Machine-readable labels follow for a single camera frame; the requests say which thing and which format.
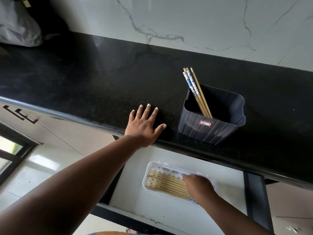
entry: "gray bag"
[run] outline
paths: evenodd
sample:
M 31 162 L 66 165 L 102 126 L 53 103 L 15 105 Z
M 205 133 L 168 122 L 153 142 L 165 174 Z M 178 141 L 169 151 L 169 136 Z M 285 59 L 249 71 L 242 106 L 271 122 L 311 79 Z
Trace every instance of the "gray bag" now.
M 39 25 L 21 1 L 0 0 L 0 42 L 26 47 L 43 43 Z

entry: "sticker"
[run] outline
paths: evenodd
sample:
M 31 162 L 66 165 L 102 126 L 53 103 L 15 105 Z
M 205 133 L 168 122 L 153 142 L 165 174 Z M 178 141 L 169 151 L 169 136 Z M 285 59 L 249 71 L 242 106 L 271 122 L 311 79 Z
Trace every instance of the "sticker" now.
M 206 125 L 206 126 L 211 126 L 212 123 L 205 122 L 205 121 L 200 121 L 200 124 L 204 124 L 204 125 Z

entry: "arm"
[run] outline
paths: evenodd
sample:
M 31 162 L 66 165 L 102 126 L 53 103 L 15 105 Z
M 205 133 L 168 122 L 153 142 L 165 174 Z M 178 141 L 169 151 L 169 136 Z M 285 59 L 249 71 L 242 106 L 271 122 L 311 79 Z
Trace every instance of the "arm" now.
M 152 144 L 165 129 L 152 129 L 148 104 L 133 110 L 125 136 L 59 171 L 0 215 L 0 234 L 72 234 L 102 197 L 132 154 Z
M 273 235 L 219 197 L 205 177 L 184 175 L 183 180 L 191 197 L 206 210 L 225 235 Z

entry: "white marble backsplash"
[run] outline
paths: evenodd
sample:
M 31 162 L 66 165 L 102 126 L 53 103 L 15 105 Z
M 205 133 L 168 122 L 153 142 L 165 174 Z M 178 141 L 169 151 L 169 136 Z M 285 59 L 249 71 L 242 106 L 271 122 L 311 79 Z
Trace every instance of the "white marble backsplash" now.
M 51 0 L 70 30 L 313 71 L 313 0 Z

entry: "window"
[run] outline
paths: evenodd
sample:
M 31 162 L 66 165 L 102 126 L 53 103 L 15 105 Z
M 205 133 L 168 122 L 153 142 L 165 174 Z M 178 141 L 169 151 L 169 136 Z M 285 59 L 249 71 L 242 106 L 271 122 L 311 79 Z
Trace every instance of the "window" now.
M 0 121 L 0 185 L 37 145 Z

